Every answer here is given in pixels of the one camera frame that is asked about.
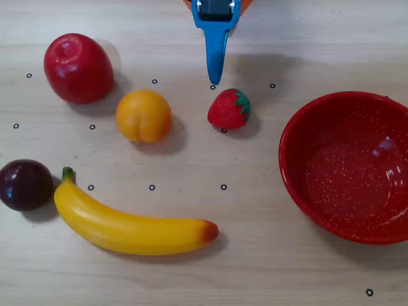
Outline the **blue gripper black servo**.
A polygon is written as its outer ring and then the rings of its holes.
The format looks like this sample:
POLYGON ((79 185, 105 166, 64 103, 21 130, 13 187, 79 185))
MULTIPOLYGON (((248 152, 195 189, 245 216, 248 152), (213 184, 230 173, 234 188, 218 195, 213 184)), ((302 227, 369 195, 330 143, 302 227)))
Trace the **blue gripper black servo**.
POLYGON ((207 71, 210 82, 218 85, 226 57, 230 31, 240 18, 240 2, 235 0, 191 1, 191 11, 196 27, 205 35, 207 71))

